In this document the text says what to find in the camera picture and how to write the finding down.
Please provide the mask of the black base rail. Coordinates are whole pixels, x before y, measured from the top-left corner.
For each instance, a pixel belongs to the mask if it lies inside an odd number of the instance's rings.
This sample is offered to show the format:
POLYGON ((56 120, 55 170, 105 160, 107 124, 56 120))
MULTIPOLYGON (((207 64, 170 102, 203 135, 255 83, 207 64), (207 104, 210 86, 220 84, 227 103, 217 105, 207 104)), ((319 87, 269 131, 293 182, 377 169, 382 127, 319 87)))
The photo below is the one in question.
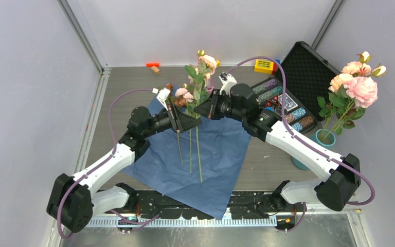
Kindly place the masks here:
MULTIPOLYGON (((210 220, 215 219, 202 209, 181 203, 155 190, 132 190, 125 207, 114 208, 121 214, 131 214, 150 219, 210 220)), ((233 191, 222 213, 229 214, 234 220, 265 219, 277 213, 288 213, 292 218, 304 210, 302 203, 287 204, 268 191, 233 191)))

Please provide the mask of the orange red block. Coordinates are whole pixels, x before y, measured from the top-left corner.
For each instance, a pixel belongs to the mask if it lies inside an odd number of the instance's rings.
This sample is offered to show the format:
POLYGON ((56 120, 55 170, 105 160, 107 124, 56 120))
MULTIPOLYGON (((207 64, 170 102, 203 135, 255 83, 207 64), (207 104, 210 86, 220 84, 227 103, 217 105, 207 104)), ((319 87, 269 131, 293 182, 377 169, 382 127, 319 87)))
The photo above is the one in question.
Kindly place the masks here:
POLYGON ((146 63, 146 67, 160 67, 160 64, 159 63, 146 63))

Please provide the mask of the pink rose stem with bud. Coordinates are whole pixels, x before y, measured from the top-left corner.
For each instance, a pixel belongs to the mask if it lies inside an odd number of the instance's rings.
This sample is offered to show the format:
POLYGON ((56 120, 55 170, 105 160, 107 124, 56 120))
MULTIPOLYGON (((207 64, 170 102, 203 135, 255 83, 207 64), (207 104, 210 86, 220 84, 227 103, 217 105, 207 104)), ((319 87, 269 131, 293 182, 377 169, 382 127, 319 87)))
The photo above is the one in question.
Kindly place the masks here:
POLYGON ((185 66, 190 80, 187 89, 194 96, 194 101, 191 103, 191 116, 196 119, 201 119, 201 117, 194 113, 193 109, 208 99, 213 88, 211 76, 216 72, 219 65, 220 62, 217 59, 206 54, 204 50, 199 50, 197 52, 197 65, 185 66))

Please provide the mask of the brown rose stem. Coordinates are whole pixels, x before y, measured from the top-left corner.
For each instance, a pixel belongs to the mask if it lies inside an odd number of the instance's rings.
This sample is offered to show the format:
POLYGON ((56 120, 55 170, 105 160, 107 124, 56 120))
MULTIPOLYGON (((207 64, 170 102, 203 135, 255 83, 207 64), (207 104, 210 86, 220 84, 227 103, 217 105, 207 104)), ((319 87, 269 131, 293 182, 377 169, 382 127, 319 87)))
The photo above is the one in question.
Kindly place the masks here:
POLYGON ((167 83, 164 89, 167 91, 167 96, 165 99, 165 108, 167 109, 168 116, 172 124, 172 130, 176 133, 178 153, 180 156, 181 164, 184 165, 184 159, 182 156, 181 141, 180 141, 180 133, 182 133, 184 130, 180 121, 181 111, 177 108, 177 105, 174 104, 176 98, 172 96, 172 91, 174 89, 173 85, 167 83))

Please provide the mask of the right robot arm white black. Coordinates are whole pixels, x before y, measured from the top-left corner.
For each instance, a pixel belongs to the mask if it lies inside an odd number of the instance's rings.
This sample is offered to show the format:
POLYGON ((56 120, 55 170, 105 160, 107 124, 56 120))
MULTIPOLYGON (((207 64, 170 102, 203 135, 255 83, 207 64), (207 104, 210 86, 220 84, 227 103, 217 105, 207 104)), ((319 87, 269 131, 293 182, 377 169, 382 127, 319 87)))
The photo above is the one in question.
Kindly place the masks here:
POLYGON ((222 89, 213 90, 194 112, 212 120, 226 117, 241 122, 250 136, 285 151, 317 176, 309 181, 283 181, 272 193, 274 207, 286 211, 297 203, 320 202, 342 211, 361 183, 359 159, 352 154, 343 157, 287 127, 279 112, 259 106, 250 86, 238 84, 231 74, 222 73, 219 78, 222 89))

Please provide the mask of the black poker chip case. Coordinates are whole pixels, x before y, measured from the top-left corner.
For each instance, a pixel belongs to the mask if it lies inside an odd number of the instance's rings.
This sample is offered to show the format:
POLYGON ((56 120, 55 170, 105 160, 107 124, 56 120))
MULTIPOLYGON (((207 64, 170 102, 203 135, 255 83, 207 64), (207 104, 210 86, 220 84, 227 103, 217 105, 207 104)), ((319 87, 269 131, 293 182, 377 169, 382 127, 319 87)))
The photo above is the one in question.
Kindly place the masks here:
POLYGON ((339 71, 306 42, 298 41, 281 63, 286 77, 286 93, 298 103, 292 111, 285 109, 288 124, 300 133, 307 133, 325 118, 319 115, 317 97, 328 99, 331 79, 339 71))

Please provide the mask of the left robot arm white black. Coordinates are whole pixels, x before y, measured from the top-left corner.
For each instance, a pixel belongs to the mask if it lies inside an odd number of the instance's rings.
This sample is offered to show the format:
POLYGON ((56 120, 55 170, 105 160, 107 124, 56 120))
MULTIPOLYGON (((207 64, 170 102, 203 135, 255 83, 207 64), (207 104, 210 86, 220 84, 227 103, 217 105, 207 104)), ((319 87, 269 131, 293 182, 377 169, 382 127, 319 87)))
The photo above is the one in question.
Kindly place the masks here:
POLYGON ((55 179, 46 212, 56 220, 62 238, 67 238, 64 228, 71 234, 78 233, 93 216, 112 209, 133 212, 137 199, 132 188, 118 184, 100 191, 102 185, 144 155, 150 146, 148 137, 169 129, 183 133, 202 123, 168 102, 171 93, 169 89, 153 89, 152 92, 162 105, 158 114, 152 115, 146 107, 135 108, 127 124, 127 131, 121 139, 113 139, 111 151, 89 167, 73 175, 63 173, 55 179))

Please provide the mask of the teal cylindrical vase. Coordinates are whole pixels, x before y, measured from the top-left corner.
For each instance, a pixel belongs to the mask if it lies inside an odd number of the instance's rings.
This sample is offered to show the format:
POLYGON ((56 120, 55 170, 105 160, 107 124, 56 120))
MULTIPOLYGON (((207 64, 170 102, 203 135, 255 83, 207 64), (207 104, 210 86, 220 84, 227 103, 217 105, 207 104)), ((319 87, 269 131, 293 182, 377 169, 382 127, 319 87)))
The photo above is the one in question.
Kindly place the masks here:
MULTIPOLYGON (((336 136, 326 129, 317 130, 315 134, 310 136, 310 139, 327 149, 331 149, 336 143, 336 136)), ((301 170, 309 170, 306 165, 304 165, 294 157, 292 157, 292 162, 297 168, 301 170)))

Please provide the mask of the pale pink double rose stem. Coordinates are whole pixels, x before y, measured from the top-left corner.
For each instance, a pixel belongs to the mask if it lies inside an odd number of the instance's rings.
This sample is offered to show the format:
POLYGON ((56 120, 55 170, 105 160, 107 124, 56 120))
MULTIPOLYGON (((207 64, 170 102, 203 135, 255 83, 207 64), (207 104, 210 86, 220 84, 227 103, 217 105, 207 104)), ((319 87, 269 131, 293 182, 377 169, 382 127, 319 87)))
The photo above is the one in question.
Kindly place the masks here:
MULTIPOLYGON (((194 96, 188 91, 185 87, 180 87, 176 90, 174 94, 174 105, 177 106, 180 110, 184 110, 184 113, 187 115, 192 115, 191 113, 191 103, 194 101, 194 96)), ((193 170, 193 157, 192 157, 192 131, 188 131, 189 135, 189 169, 190 173, 193 170)))

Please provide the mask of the small wooden block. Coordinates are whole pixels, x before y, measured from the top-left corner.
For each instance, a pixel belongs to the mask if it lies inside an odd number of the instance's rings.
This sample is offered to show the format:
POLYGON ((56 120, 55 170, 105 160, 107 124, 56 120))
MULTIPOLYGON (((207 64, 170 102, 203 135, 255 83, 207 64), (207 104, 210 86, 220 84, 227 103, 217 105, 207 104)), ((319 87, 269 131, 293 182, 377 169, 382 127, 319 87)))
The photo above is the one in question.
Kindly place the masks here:
POLYGON ((152 66, 151 70, 157 75, 160 74, 160 69, 157 66, 152 66))

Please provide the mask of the large pink peony stem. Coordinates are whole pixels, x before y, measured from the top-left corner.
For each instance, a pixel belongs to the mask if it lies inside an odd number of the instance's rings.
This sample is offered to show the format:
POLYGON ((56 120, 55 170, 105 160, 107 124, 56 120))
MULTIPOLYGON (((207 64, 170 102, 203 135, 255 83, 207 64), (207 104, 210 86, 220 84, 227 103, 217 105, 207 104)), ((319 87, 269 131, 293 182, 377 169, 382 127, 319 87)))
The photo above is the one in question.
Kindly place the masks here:
POLYGON ((347 77, 340 84, 331 85, 330 91, 331 113, 337 118, 332 131, 337 135, 343 129, 354 128, 354 121, 378 99, 378 84, 370 77, 347 77))

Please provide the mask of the playing card deck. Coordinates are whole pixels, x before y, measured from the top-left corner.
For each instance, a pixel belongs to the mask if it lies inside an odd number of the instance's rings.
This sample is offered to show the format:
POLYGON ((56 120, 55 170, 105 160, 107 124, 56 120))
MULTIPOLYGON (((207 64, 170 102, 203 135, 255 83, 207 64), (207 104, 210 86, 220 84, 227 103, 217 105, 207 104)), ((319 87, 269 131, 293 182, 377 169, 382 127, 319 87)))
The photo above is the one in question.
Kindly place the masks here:
POLYGON ((290 95, 285 94, 284 95, 284 108, 289 112, 298 107, 298 103, 293 100, 290 95))

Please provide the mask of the yellow toy block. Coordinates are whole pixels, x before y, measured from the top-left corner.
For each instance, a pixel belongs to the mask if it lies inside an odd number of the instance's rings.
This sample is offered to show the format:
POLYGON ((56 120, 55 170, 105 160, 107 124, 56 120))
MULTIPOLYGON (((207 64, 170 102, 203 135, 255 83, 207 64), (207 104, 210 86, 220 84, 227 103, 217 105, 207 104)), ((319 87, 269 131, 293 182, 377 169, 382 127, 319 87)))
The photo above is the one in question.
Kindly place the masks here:
POLYGON ((254 72, 273 75, 277 70, 277 65, 273 61, 256 59, 254 72))

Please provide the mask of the peach rose bud stem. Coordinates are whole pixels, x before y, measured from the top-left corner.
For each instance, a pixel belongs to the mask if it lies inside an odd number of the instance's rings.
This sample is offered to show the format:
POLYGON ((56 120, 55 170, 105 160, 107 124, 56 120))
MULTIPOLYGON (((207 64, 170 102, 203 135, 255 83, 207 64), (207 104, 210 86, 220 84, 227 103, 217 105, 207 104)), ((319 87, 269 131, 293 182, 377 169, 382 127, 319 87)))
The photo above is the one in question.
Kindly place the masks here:
POLYGON ((325 118, 325 126, 318 134, 323 142, 329 135, 340 135, 343 129, 355 127, 355 120, 364 116, 366 109, 378 99, 378 84, 375 78, 386 74, 386 66, 379 64, 371 67, 368 63, 372 56, 365 51, 358 54, 358 60, 346 64, 341 73, 331 79, 326 102, 317 97, 321 110, 319 115, 325 118))

